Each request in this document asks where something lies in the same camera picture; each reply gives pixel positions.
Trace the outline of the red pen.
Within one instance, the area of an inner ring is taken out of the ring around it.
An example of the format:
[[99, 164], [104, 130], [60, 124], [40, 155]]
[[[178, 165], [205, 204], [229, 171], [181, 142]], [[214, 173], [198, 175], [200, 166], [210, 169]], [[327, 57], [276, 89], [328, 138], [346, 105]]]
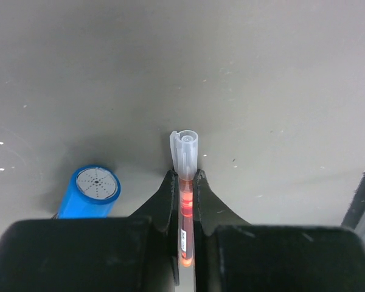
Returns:
[[193, 179], [198, 170], [198, 141], [198, 134], [192, 130], [170, 134], [173, 168], [178, 175], [179, 242], [184, 267], [190, 267], [193, 262]]

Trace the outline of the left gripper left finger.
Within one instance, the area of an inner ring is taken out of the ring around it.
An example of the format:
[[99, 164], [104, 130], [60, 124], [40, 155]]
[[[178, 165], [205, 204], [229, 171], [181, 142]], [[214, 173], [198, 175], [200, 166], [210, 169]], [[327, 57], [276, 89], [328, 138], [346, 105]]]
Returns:
[[178, 176], [128, 217], [23, 220], [0, 238], [0, 291], [174, 291]]

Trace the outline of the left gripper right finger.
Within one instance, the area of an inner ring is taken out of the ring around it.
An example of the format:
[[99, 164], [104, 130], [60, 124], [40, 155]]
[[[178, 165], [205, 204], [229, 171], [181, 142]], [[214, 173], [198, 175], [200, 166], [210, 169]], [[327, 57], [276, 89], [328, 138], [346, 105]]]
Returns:
[[193, 180], [197, 291], [365, 291], [365, 246], [336, 226], [253, 225]]

